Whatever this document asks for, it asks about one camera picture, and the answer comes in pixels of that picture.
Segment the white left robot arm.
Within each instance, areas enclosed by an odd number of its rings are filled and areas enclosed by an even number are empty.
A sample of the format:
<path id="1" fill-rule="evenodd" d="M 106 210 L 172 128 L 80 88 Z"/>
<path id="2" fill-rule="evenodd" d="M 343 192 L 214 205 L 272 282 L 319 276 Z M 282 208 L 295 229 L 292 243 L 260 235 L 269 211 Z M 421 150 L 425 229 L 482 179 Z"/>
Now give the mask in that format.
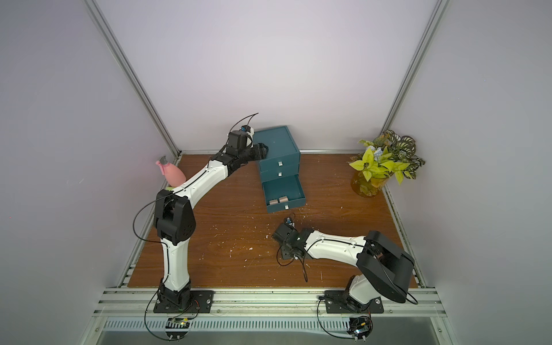
<path id="1" fill-rule="evenodd" d="M 155 224 L 164 252 L 164 276 L 159 300 L 185 304 L 190 299 L 188 248 L 196 230 L 194 208 L 218 183 L 249 162 L 267 157 L 268 146 L 253 144 L 244 149 L 228 148 L 210 158 L 189 181 L 172 191 L 160 191 L 155 200 Z"/>

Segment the teal bottom drawer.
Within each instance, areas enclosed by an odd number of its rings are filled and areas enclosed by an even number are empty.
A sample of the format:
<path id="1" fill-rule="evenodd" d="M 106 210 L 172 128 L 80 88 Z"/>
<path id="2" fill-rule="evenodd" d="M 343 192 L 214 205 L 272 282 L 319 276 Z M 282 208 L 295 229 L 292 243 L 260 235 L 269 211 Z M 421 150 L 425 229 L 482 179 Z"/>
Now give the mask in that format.
<path id="1" fill-rule="evenodd" d="M 266 209 L 269 214 L 287 211 L 285 210 L 286 205 L 288 205 L 290 209 L 300 208 L 306 205 L 306 196 L 300 183 L 299 175 L 292 175 L 264 182 L 262 183 L 262 189 L 265 197 Z M 287 196 L 289 201 L 284 203 L 279 202 L 274 205 L 269 204 L 271 200 L 279 200 L 279 198 L 283 196 Z"/>

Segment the amber glass vase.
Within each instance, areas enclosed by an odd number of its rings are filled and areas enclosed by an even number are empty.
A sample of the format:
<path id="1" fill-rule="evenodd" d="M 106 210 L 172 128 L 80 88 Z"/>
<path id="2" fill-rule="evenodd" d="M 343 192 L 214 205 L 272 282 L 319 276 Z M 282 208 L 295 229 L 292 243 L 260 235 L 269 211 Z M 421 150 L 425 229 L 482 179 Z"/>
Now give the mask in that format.
<path id="1" fill-rule="evenodd" d="M 351 179 L 351 188 L 363 198 L 375 197 L 388 182 L 388 178 L 370 178 L 368 181 L 362 172 L 355 172 Z"/>

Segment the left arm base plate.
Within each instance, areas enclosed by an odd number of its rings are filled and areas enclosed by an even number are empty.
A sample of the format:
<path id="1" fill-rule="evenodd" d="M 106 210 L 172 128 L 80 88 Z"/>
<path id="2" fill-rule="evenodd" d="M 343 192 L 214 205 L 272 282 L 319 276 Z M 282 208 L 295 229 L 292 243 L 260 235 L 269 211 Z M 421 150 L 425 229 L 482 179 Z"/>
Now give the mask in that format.
<path id="1" fill-rule="evenodd" d="M 189 290 L 158 292 L 154 313 L 210 313 L 215 292 L 213 290 Z"/>

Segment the controller board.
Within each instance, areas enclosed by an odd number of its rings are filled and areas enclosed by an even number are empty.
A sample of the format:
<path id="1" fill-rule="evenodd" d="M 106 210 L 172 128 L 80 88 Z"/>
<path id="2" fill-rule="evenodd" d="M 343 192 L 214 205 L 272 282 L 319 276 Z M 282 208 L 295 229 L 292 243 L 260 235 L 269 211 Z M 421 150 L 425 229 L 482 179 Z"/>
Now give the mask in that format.
<path id="1" fill-rule="evenodd" d="M 374 329 L 373 322 L 370 316 L 351 317 L 349 319 L 349 328 L 347 333 L 353 337 L 355 342 L 362 340 L 366 341 L 367 337 Z"/>
<path id="2" fill-rule="evenodd" d="M 169 318 L 165 324 L 165 334 L 169 342 L 182 340 L 189 332 L 191 322 L 187 318 Z"/>

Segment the dark teal drawer cabinet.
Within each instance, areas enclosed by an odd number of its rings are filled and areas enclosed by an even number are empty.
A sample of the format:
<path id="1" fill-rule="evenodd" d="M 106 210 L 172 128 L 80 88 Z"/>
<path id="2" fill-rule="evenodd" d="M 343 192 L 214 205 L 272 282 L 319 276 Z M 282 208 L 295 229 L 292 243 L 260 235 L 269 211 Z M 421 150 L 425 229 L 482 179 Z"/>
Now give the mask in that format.
<path id="1" fill-rule="evenodd" d="M 254 142 L 269 147 L 267 157 L 257 162 L 262 183 L 299 174 L 300 150 L 287 126 L 255 132 Z M 278 166 L 278 162 L 282 162 L 283 166 Z"/>

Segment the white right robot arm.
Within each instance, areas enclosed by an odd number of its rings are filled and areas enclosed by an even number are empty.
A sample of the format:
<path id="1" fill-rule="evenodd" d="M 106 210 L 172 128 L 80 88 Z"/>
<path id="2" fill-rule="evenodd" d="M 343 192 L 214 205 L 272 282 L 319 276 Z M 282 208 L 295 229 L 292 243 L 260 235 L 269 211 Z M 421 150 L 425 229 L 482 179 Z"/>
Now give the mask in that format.
<path id="1" fill-rule="evenodd" d="M 344 290 L 327 290 L 322 299 L 329 313 L 382 313 L 382 298 L 395 303 L 408 299 L 414 258 L 379 231 L 364 237 L 342 237 L 314 229 L 301 231 L 286 221 L 274 231 L 283 260 L 333 260 L 359 269 Z"/>

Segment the left controller board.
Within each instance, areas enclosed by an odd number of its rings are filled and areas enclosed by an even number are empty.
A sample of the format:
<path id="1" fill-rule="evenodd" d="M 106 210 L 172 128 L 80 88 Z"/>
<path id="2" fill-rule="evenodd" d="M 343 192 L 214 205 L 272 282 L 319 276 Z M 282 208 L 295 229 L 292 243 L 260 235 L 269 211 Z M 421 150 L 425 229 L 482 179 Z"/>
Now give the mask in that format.
<path id="1" fill-rule="evenodd" d="M 169 318 L 165 324 L 165 334 L 169 342 L 182 340 L 189 332 L 191 322 L 187 318 Z"/>

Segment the right controller board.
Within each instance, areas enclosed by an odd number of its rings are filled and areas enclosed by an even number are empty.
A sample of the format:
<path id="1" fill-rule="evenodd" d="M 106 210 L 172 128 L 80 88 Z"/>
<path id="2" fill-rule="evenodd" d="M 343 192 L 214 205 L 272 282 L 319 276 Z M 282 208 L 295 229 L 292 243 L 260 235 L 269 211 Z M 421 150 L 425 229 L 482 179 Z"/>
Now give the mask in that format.
<path id="1" fill-rule="evenodd" d="M 374 329 L 373 322 L 370 316 L 351 317 L 349 319 L 349 328 L 347 333 L 353 337 L 355 342 L 362 340 L 366 341 L 367 337 Z"/>

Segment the green artificial plant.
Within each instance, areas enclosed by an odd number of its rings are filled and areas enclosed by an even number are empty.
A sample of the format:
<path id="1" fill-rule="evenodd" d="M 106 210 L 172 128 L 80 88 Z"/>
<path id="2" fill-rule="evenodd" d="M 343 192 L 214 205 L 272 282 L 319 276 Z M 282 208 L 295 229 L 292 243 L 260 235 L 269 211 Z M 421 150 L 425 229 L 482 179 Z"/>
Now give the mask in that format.
<path id="1" fill-rule="evenodd" d="M 372 141 L 360 140 L 365 151 L 352 158 L 349 166 L 361 181 L 373 188 L 382 187 L 394 177 L 399 184 L 415 180 L 425 160 L 417 155 L 417 143 L 411 136 L 399 135 L 388 129 Z"/>

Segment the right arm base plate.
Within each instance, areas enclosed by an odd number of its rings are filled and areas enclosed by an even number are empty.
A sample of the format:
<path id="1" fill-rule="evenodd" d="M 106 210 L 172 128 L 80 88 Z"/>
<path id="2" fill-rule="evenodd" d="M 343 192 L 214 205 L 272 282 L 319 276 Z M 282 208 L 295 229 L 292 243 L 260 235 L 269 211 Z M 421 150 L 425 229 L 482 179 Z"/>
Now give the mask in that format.
<path id="1" fill-rule="evenodd" d="M 360 303 L 350 297 L 345 290 L 325 290 L 319 300 L 325 305 L 326 313 L 330 314 L 383 314 L 381 298 L 374 298 L 367 303 Z"/>

